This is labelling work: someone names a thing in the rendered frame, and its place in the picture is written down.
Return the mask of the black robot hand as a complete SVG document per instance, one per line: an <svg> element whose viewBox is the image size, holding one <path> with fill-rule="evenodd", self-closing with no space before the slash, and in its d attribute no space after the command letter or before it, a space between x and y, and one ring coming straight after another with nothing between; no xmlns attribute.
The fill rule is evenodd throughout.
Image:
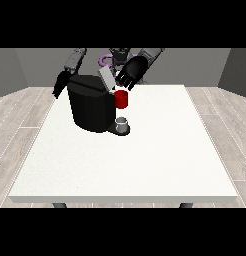
<svg viewBox="0 0 246 256"><path fill-rule="evenodd" d="M52 94L55 98L58 98L63 89L67 86L69 79L71 77L71 73L69 71L62 71L58 76L56 83L54 85L54 90Z"/></svg>
<svg viewBox="0 0 246 256"><path fill-rule="evenodd" d="M116 84L131 91L147 70L148 60L143 56L135 56L123 66L116 76Z"/></svg>

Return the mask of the pale grey machine lid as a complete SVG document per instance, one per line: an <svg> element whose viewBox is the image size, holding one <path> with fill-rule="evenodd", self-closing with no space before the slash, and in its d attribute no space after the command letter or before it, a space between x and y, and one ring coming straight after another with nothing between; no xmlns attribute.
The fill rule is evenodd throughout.
<svg viewBox="0 0 246 256"><path fill-rule="evenodd" d="M102 82L108 91L111 91L115 87L115 79L108 66L100 68L98 70L98 75L102 79Z"/></svg>

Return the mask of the red pod holder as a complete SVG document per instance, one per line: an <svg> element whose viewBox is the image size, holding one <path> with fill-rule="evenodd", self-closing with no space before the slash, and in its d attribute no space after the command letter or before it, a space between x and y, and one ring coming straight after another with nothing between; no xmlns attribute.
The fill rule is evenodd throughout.
<svg viewBox="0 0 246 256"><path fill-rule="evenodd" d="M115 107L124 109L128 106L128 92L125 90L117 90L114 92Z"/></svg>

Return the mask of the black coffee machine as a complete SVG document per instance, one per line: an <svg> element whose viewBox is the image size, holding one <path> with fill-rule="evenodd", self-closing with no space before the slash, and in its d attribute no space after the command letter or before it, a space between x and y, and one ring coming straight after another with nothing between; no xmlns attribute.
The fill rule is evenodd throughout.
<svg viewBox="0 0 246 256"><path fill-rule="evenodd" d="M106 90L102 79L93 75L73 75L67 84L74 122L80 128L95 133L111 132L118 136L130 133L116 131L114 92Z"/></svg>

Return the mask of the small grey cup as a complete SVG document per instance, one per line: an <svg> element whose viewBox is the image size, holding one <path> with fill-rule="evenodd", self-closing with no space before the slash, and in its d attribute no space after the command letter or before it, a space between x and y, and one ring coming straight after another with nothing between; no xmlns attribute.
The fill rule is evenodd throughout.
<svg viewBox="0 0 246 256"><path fill-rule="evenodd" d="M124 133L128 129L128 121L125 117L118 117L115 120L116 123L116 131L119 133Z"/></svg>

